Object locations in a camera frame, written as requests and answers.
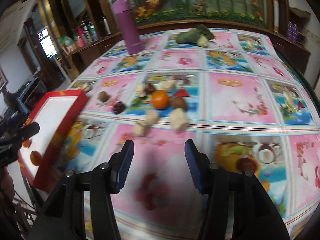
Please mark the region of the orange tangerine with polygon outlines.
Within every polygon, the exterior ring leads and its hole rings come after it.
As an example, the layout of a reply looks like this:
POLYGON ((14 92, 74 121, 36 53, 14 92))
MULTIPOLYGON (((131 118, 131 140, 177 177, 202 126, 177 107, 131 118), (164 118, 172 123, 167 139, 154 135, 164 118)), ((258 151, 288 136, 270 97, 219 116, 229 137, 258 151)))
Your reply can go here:
POLYGON ((170 98, 165 90, 156 90, 151 94, 151 104, 155 109, 166 109, 170 103, 170 98))

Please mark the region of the brown round longan fruit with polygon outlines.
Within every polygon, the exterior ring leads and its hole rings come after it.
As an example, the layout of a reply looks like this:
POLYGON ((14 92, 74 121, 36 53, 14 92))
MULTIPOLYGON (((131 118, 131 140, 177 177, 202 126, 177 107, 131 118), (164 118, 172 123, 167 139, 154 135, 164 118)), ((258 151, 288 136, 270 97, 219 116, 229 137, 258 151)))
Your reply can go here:
POLYGON ((106 103, 110 98, 110 95, 108 93, 106 93, 105 91, 101 91, 99 92, 97 99, 102 102, 102 103, 106 103))

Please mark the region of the dark red jujube date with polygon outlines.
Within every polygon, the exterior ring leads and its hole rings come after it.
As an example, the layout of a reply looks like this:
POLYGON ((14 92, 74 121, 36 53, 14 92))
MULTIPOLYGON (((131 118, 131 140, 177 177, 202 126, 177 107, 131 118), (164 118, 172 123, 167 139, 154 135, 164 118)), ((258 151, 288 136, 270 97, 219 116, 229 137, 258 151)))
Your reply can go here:
POLYGON ((156 88, 154 87, 153 84, 151 84, 151 83, 147 83, 146 84, 145 92, 146 92, 147 95, 152 94, 155 90, 156 90, 156 88))

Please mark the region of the dark round fruit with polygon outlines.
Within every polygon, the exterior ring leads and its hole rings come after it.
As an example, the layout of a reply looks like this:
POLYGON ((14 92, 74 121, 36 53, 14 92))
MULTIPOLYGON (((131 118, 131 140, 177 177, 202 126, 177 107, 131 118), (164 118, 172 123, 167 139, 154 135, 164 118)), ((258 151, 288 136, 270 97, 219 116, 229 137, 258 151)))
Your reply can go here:
POLYGON ((125 109, 126 109, 125 103, 123 103, 122 101, 118 101, 113 105, 112 112, 114 114, 120 114, 123 111, 125 111, 125 109))

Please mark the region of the green leafy vegetable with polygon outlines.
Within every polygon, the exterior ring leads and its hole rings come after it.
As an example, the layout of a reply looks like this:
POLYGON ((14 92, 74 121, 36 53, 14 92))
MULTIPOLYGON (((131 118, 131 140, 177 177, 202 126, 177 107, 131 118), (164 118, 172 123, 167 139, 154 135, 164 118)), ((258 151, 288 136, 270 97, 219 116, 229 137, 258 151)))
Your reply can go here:
POLYGON ((176 42, 178 44, 192 44, 207 48, 209 41, 214 38, 215 36, 204 24, 199 24, 194 29, 179 33, 176 37, 176 42))

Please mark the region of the dark wooden sideboard cabinet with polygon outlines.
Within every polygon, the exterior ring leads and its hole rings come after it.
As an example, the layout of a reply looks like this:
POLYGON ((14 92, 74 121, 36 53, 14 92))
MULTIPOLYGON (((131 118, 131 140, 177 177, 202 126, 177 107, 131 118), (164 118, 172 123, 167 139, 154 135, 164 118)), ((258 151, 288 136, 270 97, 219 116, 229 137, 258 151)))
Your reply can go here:
POLYGON ((57 52, 57 64, 73 81, 109 50, 118 33, 110 0, 37 0, 57 52))

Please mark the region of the colourful fruit pattern tablecloth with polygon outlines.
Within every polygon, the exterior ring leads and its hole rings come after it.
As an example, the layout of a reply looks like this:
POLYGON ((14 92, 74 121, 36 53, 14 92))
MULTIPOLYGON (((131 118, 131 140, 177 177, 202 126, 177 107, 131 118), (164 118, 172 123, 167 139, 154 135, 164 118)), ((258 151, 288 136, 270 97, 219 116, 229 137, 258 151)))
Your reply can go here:
POLYGON ((319 100, 309 84, 263 34, 212 29, 207 48, 178 44, 179 30, 141 36, 144 50, 130 55, 123 41, 95 59, 71 84, 89 100, 56 162, 60 172, 86 172, 132 140, 135 155, 125 187, 112 196, 123 239, 195 239, 206 197, 193 185, 184 156, 191 139, 227 171, 251 170, 272 199, 291 239, 319 204, 319 100), (168 120, 174 109, 155 109, 139 83, 175 80, 169 98, 188 104, 185 131, 168 120), (99 92, 110 95, 106 103, 99 92), (126 105, 120 114, 113 105, 126 105), (147 135, 133 133, 145 111, 159 120, 147 135))

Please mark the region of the orange fruit in tray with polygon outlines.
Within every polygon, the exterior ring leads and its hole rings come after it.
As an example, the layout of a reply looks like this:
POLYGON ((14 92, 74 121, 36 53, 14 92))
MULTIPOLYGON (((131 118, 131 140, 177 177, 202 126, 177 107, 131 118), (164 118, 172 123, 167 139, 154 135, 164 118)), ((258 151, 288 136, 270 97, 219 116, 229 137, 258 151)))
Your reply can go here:
POLYGON ((30 153, 30 161, 34 166, 40 166, 42 162, 42 155, 37 151, 30 153))

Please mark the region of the brown kiwi-like fruit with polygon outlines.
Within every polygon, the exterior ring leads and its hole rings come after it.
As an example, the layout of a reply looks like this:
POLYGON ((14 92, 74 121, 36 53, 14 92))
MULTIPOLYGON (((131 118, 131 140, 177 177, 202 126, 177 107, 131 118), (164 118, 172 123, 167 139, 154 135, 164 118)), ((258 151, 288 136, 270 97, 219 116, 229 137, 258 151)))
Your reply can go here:
POLYGON ((188 110, 187 102, 184 100, 184 98, 179 96, 170 98, 170 105, 173 109, 181 108, 184 111, 188 110))

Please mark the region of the red white tray box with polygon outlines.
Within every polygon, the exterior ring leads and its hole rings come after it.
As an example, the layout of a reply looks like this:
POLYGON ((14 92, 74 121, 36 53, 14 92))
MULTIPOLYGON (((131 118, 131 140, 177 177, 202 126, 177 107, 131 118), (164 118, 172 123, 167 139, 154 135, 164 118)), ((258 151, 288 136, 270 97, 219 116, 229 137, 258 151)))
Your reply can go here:
POLYGON ((40 131, 30 138, 29 147, 21 147, 18 163, 29 184, 50 193, 62 177, 54 170, 54 163, 69 130, 89 100, 81 90, 60 90, 46 93, 27 118, 26 124, 37 122, 40 131), (37 151, 42 155, 40 166, 30 161, 30 153, 37 151))

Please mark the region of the beige cake piece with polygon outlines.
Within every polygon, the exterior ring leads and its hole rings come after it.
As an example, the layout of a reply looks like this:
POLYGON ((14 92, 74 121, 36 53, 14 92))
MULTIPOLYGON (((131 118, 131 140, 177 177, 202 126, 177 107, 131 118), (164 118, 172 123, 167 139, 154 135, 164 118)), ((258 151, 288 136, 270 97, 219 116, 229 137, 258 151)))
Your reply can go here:
POLYGON ((145 111, 145 120, 149 126, 153 126, 159 120, 159 113, 156 110, 145 111))
POLYGON ((171 92, 175 89, 176 87, 176 82, 175 80, 165 80, 165 81, 161 81, 159 83, 159 90, 164 90, 166 92, 171 92))
POLYGON ((146 87, 144 83, 139 83, 135 87, 135 95, 138 98, 146 97, 146 87))
POLYGON ((135 133, 135 135, 140 137, 147 135, 149 130, 150 130, 150 125, 145 120, 137 121, 133 127, 133 133, 135 133))
POLYGON ((171 127, 175 131, 185 131, 189 125, 189 119, 184 109, 176 108, 171 111, 168 115, 168 120, 171 124, 171 127))

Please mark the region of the purple thermos bottle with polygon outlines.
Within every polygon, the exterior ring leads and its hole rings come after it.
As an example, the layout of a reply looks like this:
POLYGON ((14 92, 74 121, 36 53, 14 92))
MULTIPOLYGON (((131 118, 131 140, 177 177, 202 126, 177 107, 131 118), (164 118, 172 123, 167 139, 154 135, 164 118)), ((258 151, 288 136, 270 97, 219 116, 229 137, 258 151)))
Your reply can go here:
POLYGON ((144 46, 140 40, 129 0, 116 0, 112 4, 119 30, 130 55, 140 53, 144 46))

